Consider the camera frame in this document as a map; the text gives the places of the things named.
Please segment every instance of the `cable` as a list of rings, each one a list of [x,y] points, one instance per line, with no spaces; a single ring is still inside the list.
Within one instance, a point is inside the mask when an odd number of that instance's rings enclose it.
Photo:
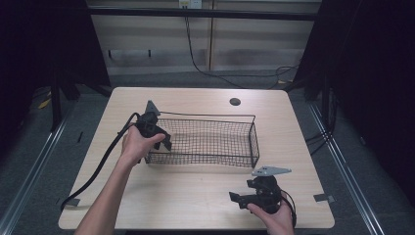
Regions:
[[[328,130],[325,130],[324,132],[322,132],[322,133],[320,133],[318,135],[315,135],[315,136],[313,136],[311,138],[308,138],[306,140],[306,142],[308,142],[308,141],[310,141],[312,139],[316,139],[316,138],[323,138],[324,139],[324,142],[321,143],[314,151],[312,151],[310,153],[310,156],[313,156],[315,153],[317,153],[324,146],[324,144],[326,144],[331,138],[333,138],[333,133],[334,133],[335,127],[336,127],[337,108],[338,108],[339,102],[336,99],[336,97],[334,95],[334,92],[331,93],[331,96],[332,96],[331,97],[331,108],[332,109],[331,109],[331,113],[330,113],[329,126],[327,128]],[[309,146],[309,145],[315,144],[315,143],[319,142],[320,140],[321,139],[319,139],[317,141],[314,141],[312,143],[309,143],[307,145]]]
[[[187,40],[188,40],[188,43],[189,43],[190,57],[192,59],[193,66],[195,67],[195,69],[198,72],[200,72],[203,75],[207,75],[207,76],[219,78],[219,79],[221,79],[221,80],[223,80],[223,81],[225,81],[225,82],[227,82],[227,83],[229,83],[229,84],[231,84],[233,86],[236,86],[236,87],[242,88],[242,89],[249,89],[249,88],[248,87],[241,86],[241,85],[238,85],[238,84],[236,84],[236,83],[234,83],[234,82],[226,79],[225,77],[232,77],[232,76],[240,76],[240,77],[254,77],[254,76],[255,77],[272,77],[272,76],[276,76],[277,77],[277,81],[272,86],[270,86],[269,88],[267,88],[269,90],[269,89],[272,89],[273,87],[275,87],[278,84],[278,80],[279,80],[278,76],[279,75],[284,74],[284,73],[286,73],[286,72],[288,72],[288,71],[290,71],[292,69],[297,69],[299,67],[299,65],[296,65],[296,66],[293,66],[293,67],[279,67],[276,70],[276,73],[275,74],[270,74],[270,75],[258,75],[258,74],[254,74],[254,75],[245,75],[245,74],[243,74],[243,75],[238,75],[238,74],[232,74],[232,75],[215,75],[215,74],[211,74],[211,73],[204,72],[204,71],[200,70],[198,68],[198,66],[196,65],[196,63],[195,63],[195,59],[194,59],[194,56],[193,56],[192,40],[191,40],[191,36],[190,36],[189,18],[185,17],[184,19],[185,19],[185,23],[186,23],[186,33],[187,33]],[[278,73],[278,70],[281,70],[281,69],[288,69],[288,70],[285,70],[285,71],[283,71],[281,73]]]
[[[293,227],[296,227],[297,225],[297,212],[296,212],[296,204],[294,203],[293,198],[291,197],[291,195],[289,193],[287,193],[286,191],[281,189],[281,192],[284,192],[286,195],[288,195],[290,197],[291,202],[293,203],[291,205],[291,203],[284,197],[282,197],[282,200],[284,200],[284,202],[287,203],[288,207],[291,210],[291,218],[293,220]]]
[[[76,192],[74,192],[73,194],[71,194],[69,197],[67,197],[62,203],[61,203],[61,211],[64,210],[65,205],[72,199],[74,199],[76,196],[78,196],[79,194],[81,194],[83,191],[85,191],[86,188],[89,187],[89,185],[91,185],[91,183],[95,180],[95,178],[98,176],[98,174],[100,173],[102,167],[104,166],[104,163],[107,161],[108,156],[110,155],[111,151],[113,150],[113,148],[115,147],[115,145],[118,143],[118,141],[122,138],[122,136],[124,135],[124,133],[128,130],[128,128],[131,126],[131,120],[134,118],[134,116],[137,116],[137,118],[139,117],[139,115],[137,113],[134,113],[131,115],[131,117],[128,119],[128,121],[125,123],[125,126],[122,128],[122,130],[118,133],[118,135],[116,136],[116,138],[114,139],[113,143],[111,143],[110,147],[107,149],[106,153],[104,154],[104,156],[102,157],[100,163],[98,164],[98,167],[95,169],[94,173],[91,175],[91,177],[88,179],[88,181],[86,181],[86,183],[80,187]]]

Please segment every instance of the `wooden table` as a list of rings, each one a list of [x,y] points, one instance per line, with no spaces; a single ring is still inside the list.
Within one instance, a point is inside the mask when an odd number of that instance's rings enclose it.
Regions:
[[[230,99],[241,105],[233,106]],[[256,165],[291,168],[277,175],[279,186],[295,200],[297,228],[330,228],[334,219],[326,201],[316,203],[313,195],[323,189],[307,151],[287,93],[271,90],[117,88],[105,109],[79,175],[74,192],[95,170],[105,151],[129,118],[143,114],[152,100],[162,112],[215,115],[255,115],[260,158]],[[81,195],[77,208],[66,208],[59,225],[74,229],[100,193],[120,155],[120,143],[104,168]],[[247,179],[252,169],[222,164],[145,164],[131,172],[115,228],[118,229],[235,229],[265,228],[247,210],[229,199],[229,191],[254,194]]]

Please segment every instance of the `round hole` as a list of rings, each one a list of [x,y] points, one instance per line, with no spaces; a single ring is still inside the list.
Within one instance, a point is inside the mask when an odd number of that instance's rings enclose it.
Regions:
[[[229,101],[229,103],[231,103],[231,105],[233,105],[233,106],[239,106],[239,105],[241,105],[241,100],[240,100],[240,99],[238,99],[238,98],[232,98],[232,99]]]

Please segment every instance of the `wire basket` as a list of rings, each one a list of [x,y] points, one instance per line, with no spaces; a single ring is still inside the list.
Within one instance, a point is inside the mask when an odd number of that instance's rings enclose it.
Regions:
[[[198,119],[160,118],[158,126],[171,135],[171,151],[164,153],[151,151],[145,158],[146,163],[255,167],[259,159],[259,149],[254,116],[197,116]],[[200,119],[200,117],[251,117],[253,120],[251,122],[219,121]]]

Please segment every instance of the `human arm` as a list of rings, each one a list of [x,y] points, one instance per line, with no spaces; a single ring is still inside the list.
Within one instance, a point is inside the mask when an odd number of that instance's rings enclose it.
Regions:
[[[280,209],[274,214],[267,213],[255,204],[248,204],[247,208],[262,220],[268,230],[268,234],[294,235],[291,209],[285,200],[281,201]]]
[[[122,151],[103,190],[79,223],[75,234],[113,234],[119,205],[131,169],[147,156],[152,146],[165,136],[157,134],[144,138],[134,126],[122,141]]]

